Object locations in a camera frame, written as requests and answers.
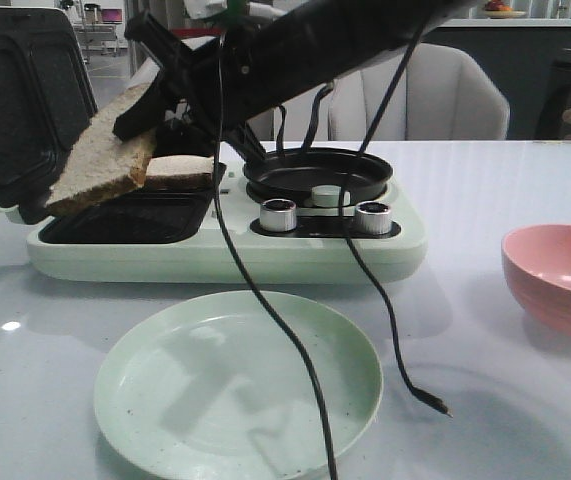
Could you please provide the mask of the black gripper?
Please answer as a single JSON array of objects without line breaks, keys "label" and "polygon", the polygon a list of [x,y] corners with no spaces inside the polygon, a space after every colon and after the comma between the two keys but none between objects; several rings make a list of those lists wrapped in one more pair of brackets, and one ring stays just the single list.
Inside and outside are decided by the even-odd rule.
[{"label": "black gripper", "polygon": [[127,141],[161,124],[175,107],[173,92],[187,101],[198,127],[237,150],[262,148],[247,122],[285,100],[283,24],[234,27],[192,49],[144,10],[127,22],[125,37],[160,70],[124,92],[130,105],[114,121],[117,138]]}]

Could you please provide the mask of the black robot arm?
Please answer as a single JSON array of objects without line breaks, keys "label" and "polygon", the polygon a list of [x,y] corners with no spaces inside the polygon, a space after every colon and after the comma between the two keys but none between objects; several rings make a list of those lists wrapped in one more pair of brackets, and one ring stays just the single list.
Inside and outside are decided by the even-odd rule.
[{"label": "black robot arm", "polygon": [[437,28],[468,1],[307,1],[264,27],[234,26],[191,48],[149,12],[125,36],[160,71],[143,96],[115,121],[132,139],[161,124],[185,101],[191,123],[222,138],[249,162],[264,159],[246,123],[308,90],[349,73]]}]

